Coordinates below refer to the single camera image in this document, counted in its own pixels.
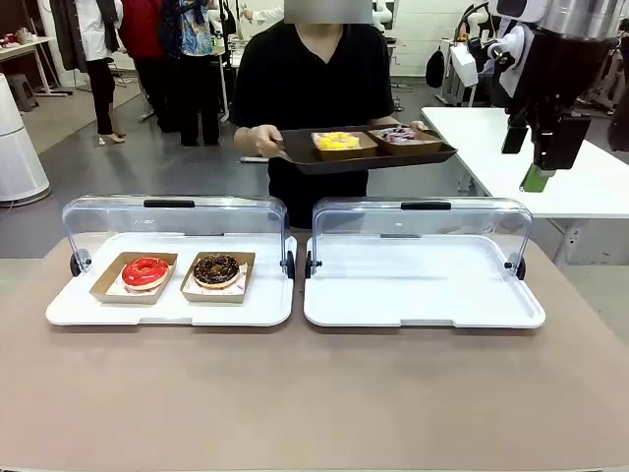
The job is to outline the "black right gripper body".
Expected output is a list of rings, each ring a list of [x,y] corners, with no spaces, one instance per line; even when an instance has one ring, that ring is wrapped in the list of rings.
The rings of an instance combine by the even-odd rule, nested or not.
[[[596,77],[615,40],[528,31],[522,58],[513,69],[515,89],[507,113],[530,123],[551,123],[570,111]]]

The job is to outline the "person's right hand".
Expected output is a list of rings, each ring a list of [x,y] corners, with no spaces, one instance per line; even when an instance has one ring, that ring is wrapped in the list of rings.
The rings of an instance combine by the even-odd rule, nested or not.
[[[273,125],[260,125],[250,129],[257,154],[264,158],[285,158],[287,156],[283,138],[279,130]]]

